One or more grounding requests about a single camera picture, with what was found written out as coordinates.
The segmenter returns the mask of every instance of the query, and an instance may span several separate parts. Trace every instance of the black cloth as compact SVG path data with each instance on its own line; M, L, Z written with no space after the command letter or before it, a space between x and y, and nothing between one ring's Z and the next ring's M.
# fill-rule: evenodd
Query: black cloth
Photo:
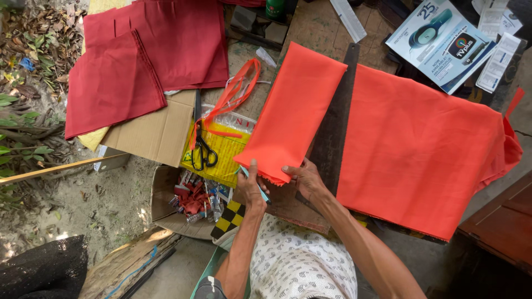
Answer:
M222 290L222 283L212 276L204 277L198 285L194 299L227 299Z
M87 261L83 235L30 249L0 264L0 299L77 299Z

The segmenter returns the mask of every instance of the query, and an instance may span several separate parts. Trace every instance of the yellow plastic bag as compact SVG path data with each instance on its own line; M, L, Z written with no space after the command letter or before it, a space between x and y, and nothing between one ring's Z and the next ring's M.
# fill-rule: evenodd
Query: yellow plastic bag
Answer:
M188 136L190 136L193 128L194 122L191 122ZM233 161L232 158L242 152L247 144L247 141L250 139L250 134L223 126L215 122L211 124L210 129L221 132L241 134L242 138L218 136L209 133L206 130L202 130L201 135L203 136L203 139L205 139L205 142L207 142L209 147L218 154L218 163L216 163L214 167L207 167L205 165L205 168L202 171L196 171L194 167L192 167L192 153L189 146L190 139L187 139L187 142L185 143L185 149L183 150L183 156L181 157L181 166L206 179L215 180L226 186L236 188L237 176L235 172L238 170L239 165ZM194 161L198 163L200 159L199 150L194 151L194 154Z

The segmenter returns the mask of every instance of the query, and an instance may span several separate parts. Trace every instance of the orange ribbon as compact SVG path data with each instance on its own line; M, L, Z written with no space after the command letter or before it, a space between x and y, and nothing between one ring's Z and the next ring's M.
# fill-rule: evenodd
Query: orange ribbon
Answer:
M246 78L246 75L250 73L251 67L255 68L255 75L253 76L253 79L251 80L245 93L242 94L239 98L230 102L231 99L240 91L242 87L242 82ZM253 89L253 87L255 87L255 84L257 83L257 79L259 78L260 71L261 71L261 63L258 61L257 58L253 58L247 61L244 64L244 66L238 71L238 73L236 73L236 75L233 77L229 85L223 91L222 95L218 99L218 102L216 103L216 106L214 106L212 111L208 113L207 115L201 117L200 119L196 120L196 122L194 123L194 129L190 133L190 142L189 142L190 150L194 149L195 142L193 142L193 140L196 140L196 128L199 122L202 120L205 120L204 121L205 129L210 133L220 135L220 136L242 138L241 134L215 131L215 130L209 129L209 126L210 124L212 124L212 121L216 115L233 110L234 108L238 107L241 103L243 103L250 96L251 90Z

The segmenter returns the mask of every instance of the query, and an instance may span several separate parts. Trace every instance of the hand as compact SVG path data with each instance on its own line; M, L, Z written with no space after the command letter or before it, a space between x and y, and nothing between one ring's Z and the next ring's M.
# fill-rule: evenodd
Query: hand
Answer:
M257 209L264 213L266 211L267 205L264 199L262 198L261 191L259 190L259 186L257 185L257 183L261 186L261 189L266 194L270 194L270 191L266 188L266 185L262 181L262 178L257 175L257 160L251 159L250 168L248 169L248 172L250 176L247 178L246 175L242 173L242 171L238 172L237 187L246 199L246 210Z
M315 199L318 193L328 192L318 173L318 168L307 158L303 159L301 167L283 166L281 169L287 175L292 176L291 182L295 182L297 190L309 201Z

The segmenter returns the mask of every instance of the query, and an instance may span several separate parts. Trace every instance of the black and yellow checkered board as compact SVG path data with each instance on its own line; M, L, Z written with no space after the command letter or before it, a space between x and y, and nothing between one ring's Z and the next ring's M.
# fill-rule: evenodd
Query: black and yellow checkered board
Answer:
M216 226L212 229L211 237L219 239L226 232L240 226L246 206L235 201L229 201L226 208L223 210L222 216L216 222Z

